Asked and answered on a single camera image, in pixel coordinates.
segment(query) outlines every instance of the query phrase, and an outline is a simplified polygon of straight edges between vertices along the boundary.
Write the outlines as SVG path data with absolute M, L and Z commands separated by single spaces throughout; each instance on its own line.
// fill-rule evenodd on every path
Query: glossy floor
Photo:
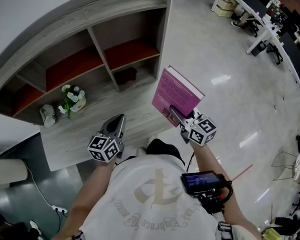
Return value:
M 198 108 L 218 126 L 209 146 L 230 178 L 250 167 L 234 188 L 244 214 L 262 228 L 271 220 L 272 203 L 273 217 L 285 215 L 300 188 L 293 179 L 273 181 L 283 168 L 271 167 L 280 151 L 298 154 L 300 89 L 272 54 L 245 53 L 255 38 L 212 12 L 213 1 L 173 0 L 165 65 L 171 64 L 206 95 Z M 192 150 L 181 142 L 178 129 L 159 138 L 174 144 L 189 161 Z M 284 163 L 293 159 L 280 156 L 275 164 Z M 193 159 L 190 170 L 196 168 Z

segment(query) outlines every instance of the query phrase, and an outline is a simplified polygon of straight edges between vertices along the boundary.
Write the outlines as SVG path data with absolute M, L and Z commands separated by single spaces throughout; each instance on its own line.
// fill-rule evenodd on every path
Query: cable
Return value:
M 26 167 L 26 168 L 28 169 L 28 171 L 30 172 L 31 177 L 32 177 L 32 180 L 33 180 L 33 183 L 34 183 L 36 189 L 39 191 L 40 195 L 42 196 L 43 200 L 46 202 L 46 204 L 47 204 L 48 206 L 52 207 L 52 205 L 51 205 L 50 203 L 48 203 L 48 201 L 46 200 L 46 198 L 44 197 L 44 195 L 41 193 L 40 189 L 38 188 L 38 186 L 37 186 L 37 184 L 36 184 L 36 182 L 35 182 L 35 179 L 34 179 L 34 175 L 32 174 L 32 171 L 29 169 L 27 163 L 24 162 L 24 164 L 25 164 L 25 167 Z
M 68 218 L 68 216 L 65 215 L 65 211 L 64 211 L 64 210 L 62 210 L 62 215 L 63 215 L 64 217 Z
M 55 212 L 56 212 L 56 215 L 58 215 L 58 218 L 59 218 L 59 226 L 58 226 L 58 231 L 56 232 L 57 234 L 59 233 L 59 231 L 60 231 L 60 227 L 61 227 L 61 217 L 60 217 L 60 215 L 59 215 L 59 213 L 58 213 L 58 211 L 57 211 L 57 208 L 55 209 Z
M 191 165 L 191 163 L 192 163 L 192 158 L 194 158 L 194 156 L 195 156 L 195 152 L 193 152 L 193 153 L 192 153 L 192 156 L 191 156 L 191 158 L 190 158 L 190 161 L 189 161 L 188 167 L 186 168 L 186 172 L 188 172 L 188 171 L 189 171 L 189 166 Z

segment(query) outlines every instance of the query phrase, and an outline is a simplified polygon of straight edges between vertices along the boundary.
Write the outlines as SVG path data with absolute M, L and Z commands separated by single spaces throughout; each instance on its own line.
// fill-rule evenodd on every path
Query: power outlet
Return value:
M 56 205 L 52 205 L 52 209 L 54 209 L 58 213 L 64 213 L 64 214 L 66 214 L 68 212 L 68 210 L 66 208 L 63 208 L 63 207 L 60 207 L 60 206 L 56 206 Z

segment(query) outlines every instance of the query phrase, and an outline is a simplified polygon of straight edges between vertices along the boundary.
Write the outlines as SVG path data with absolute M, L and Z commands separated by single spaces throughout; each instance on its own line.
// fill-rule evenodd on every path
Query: book cover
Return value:
M 163 69 L 152 105 L 173 125 L 178 126 L 170 113 L 170 106 L 176 107 L 183 115 L 188 115 L 205 97 L 193 84 L 173 67 Z

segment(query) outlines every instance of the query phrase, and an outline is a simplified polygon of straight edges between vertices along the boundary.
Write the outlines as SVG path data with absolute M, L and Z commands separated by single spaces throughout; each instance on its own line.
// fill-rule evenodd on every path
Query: small box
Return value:
M 234 11 L 237 7 L 231 0 L 219 0 L 217 4 L 222 10 Z
M 231 15 L 234 13 L 232 10 L 223 10 L 218 5 L 215 7 L 214 12 L 219 17 L 231 17 Z

